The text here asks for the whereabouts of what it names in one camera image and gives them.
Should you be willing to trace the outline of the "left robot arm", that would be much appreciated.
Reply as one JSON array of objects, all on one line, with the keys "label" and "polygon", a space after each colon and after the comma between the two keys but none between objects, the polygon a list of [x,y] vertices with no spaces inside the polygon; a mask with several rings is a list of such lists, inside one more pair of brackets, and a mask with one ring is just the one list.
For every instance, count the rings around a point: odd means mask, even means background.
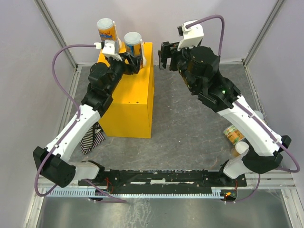
[{"label": "left robot arm", "polygon": [[125,52],[105,59],[107,63],[98,62],[91,66],[87,93],[75,116],[45,148],[38,146],[33,151],[38,174],[59,187],[66,187],[73,180],[89,179],[94,185],[101,185],[105,180],[105,173],[94,162],[68,162],[84,135],[110,107],[112,94],[122,76],[139,73],[142,57]]}]

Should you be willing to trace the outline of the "yellow shelf cabinet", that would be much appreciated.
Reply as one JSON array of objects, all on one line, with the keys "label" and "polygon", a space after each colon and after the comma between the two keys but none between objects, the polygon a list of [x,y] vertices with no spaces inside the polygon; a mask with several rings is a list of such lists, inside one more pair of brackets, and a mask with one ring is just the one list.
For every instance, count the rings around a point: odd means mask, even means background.
[{"label": "yellow shelf cabinet", "polygon": [[154,99],[153,43],[144,43],[147,65],[138,74],[123,75],[113,102],[99,120],[106,136],[151,138]]}]

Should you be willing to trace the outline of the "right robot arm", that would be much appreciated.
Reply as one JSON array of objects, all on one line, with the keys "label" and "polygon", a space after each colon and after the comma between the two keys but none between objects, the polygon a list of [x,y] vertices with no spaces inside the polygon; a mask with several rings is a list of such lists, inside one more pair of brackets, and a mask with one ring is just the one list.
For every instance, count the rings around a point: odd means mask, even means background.
[{"label": "right robot arm", "polygon": [[228,120],[249,141],[248,150],[221,166],[218,181],[222,185],[230,185],[249,171],[263,174],[280,166],[281,152],[288,148],[291,138],[275,133],[252,110],[237,86],[220,73],[220,57],[211,48],[178,50],[177,42],[166,41],[161,44],[158,55],[161,68],[165,68],[170,59],[169,70],[181,75],[191,94]]}]

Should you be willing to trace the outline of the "blue orange can with spoon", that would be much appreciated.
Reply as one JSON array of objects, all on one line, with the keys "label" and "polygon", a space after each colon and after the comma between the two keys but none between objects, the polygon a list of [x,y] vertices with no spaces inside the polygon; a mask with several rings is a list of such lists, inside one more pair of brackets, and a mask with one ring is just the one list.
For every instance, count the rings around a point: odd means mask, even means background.
[{"label": "blue orange can with spoon", "polygon": [[147,60],[144,54],[143,39],[138,32],[128,32],[124,36],[125,48],[133,57],[141,57],[141,68],[145,67]]}]

